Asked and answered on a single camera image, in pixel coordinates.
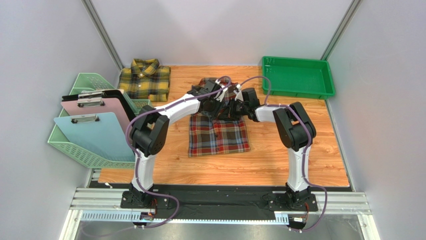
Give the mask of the red brown plaid shirt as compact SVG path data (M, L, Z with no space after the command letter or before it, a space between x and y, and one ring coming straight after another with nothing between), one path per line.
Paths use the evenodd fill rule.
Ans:
M203 113L189 117L188 157L244 153L250 149L243 117L221 120Z

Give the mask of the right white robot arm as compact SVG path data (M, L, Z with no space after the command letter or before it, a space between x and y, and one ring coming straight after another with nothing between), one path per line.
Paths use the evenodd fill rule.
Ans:
M287 148L289 174L284 200L290 208L302 206L311 196L308 158L316 129L301 102L289 105L261 104L254 88L247 88L229 100L219 114L221 120L246 116L254 122L275 123L282 144Z

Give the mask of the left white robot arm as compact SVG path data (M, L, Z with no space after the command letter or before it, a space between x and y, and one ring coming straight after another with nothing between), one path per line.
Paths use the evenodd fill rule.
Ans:
M159 106L143 107L126 128L126 141L135 156L134 175L129 192L144 198L154 195L153 172L157 154L163 149L170 124L203 111L216 113L216 107L224 102L231 82L222 84L220 79L208 80L201 88L193 87L177 100Z

